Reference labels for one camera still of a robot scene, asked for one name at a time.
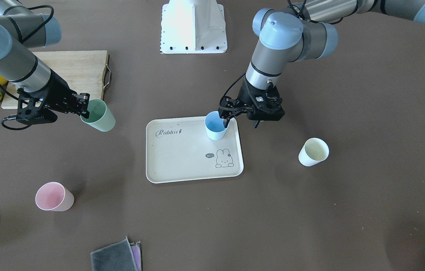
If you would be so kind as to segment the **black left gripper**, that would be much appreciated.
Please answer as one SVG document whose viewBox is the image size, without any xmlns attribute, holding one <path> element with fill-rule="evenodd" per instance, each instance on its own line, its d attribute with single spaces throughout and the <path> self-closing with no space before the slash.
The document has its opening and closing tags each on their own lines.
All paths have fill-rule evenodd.
<svg viewBox="0 0 425 271">
<path fill-rule="evenodd" d="M 285 115 L 281 103 L 279 91 L 272 82 L 268 82 L 266 89 L 262 90 L 245 79 L 236 99 L 229 96 L 221 98 L 220 118 L 224 119 L 224 128 L 227 128 L 231 119 L 246 114 L 249 120 L 254 121 L 256 129 L 261 121 L 281 120 Z"/>
</svg>

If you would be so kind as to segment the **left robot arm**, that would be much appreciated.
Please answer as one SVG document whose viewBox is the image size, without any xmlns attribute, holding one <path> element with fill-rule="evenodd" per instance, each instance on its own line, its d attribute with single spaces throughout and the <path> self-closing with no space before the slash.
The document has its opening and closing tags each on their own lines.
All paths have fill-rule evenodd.
<svg viewBox="0 0 425 271">
<path fill-rule="evenodd" d="M 334 24 L 366 12 L 425 24 L 425 0 L 303 0 L 279 11 L 259 10 L 252 24 L 259 40 L 238 97 L 220 99 L 220 127 L 241 114 L 254 127 L 280 120 L 285 112 L 277 82 L 286 64 L 331 55 L 339 40 Z"/>
</svg>

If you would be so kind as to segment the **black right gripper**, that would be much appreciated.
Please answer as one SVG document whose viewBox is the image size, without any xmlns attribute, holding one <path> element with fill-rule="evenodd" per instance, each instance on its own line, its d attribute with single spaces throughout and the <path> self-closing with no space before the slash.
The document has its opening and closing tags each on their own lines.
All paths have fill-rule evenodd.
<svg viewBox="0 0 425 271">
<path fill-rule="evenodd" d="M 23 125 L 55 122 L 58 117 L 53 111 L 90 117 L 87 110 L 90 94 L 77 94 L 53 70 L 49 81 L 42 89 L 31 93 L 18 89 L 17 92 L 19 96 L 16 120 Z"/>
</svg>

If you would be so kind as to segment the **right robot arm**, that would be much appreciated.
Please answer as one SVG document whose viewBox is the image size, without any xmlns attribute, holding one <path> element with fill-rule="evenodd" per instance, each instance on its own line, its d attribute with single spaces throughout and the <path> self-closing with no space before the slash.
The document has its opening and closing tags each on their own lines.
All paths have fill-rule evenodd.
<svg viewBox="0 0 425 271">
<path fill-rule="evenodd" d="M 61 28 L 49 5 L 48 14 L 35 13 L 18 0 L 0 0 L 0 75 L 17 88 L 18 110 L 4 121 L 16 120 L 28 128 L 52 123 L 56 112 L 88 118 L 90 95 L 76 93 L 30 49 L 57 44 Z"/>
</svg>

